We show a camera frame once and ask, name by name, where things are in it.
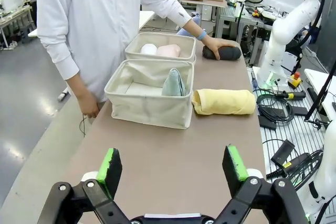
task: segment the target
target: yellow label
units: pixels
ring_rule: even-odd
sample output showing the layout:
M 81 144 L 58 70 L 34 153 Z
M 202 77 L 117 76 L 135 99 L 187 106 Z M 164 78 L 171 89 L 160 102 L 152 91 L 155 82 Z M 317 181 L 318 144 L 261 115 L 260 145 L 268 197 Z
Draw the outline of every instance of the yellow label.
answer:
M 291 162 L 288 162 L 288 163 L 284 164 L 283 167 L 284 167 L 284 168 L 287 168 L 287 167 L 289 167 L 289 166 L 291 166 L 291 165 L 292 165 L 292 163 L 291 163 Z

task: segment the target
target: person's right hand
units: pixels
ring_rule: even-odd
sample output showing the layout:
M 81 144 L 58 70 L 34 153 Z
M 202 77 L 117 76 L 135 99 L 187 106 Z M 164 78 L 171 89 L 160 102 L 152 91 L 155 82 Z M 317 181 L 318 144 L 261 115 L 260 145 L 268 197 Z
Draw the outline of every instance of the person's right hand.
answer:
M 89 90 L 80 97 L 77 97 L 77 100 L 83 115 L 86 115 L 88 118 L 97 117 L 99 113 L 97 99 Z

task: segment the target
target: yellow rolled towel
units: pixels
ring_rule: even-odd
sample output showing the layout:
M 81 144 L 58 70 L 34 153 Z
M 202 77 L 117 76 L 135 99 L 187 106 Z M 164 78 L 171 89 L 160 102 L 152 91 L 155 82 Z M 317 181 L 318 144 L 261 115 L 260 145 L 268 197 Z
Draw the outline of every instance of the yellow rolled towel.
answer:
M 253 114 L 256 98 L 248 90 L 200 89 L 196 90 L 193 105 L 200 115 Z

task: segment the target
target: white sleeve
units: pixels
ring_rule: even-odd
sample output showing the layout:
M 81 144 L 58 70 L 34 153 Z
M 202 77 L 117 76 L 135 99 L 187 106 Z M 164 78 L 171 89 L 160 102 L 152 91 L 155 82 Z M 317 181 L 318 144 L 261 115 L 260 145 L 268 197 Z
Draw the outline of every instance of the white sleeve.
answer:
M 47 49 L 64 80 L 79 69 L 66 45 L 71 0 L 37 0 L 37 36 Z
M 142 0 L 142 4 L 148 6 L 160 17 L 168 17 L 180 27 L 191 19 L 177 0 Z

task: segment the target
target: black pants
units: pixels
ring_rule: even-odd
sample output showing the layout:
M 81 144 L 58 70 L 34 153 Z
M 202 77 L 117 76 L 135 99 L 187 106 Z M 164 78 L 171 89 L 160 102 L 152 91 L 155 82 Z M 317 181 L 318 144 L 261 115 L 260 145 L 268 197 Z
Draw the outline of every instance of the black pants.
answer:
M 31 3 L 31 11 L 32 11 L 32 19 L 34 21 L 35 26 L 37 27 L 37 2 Z

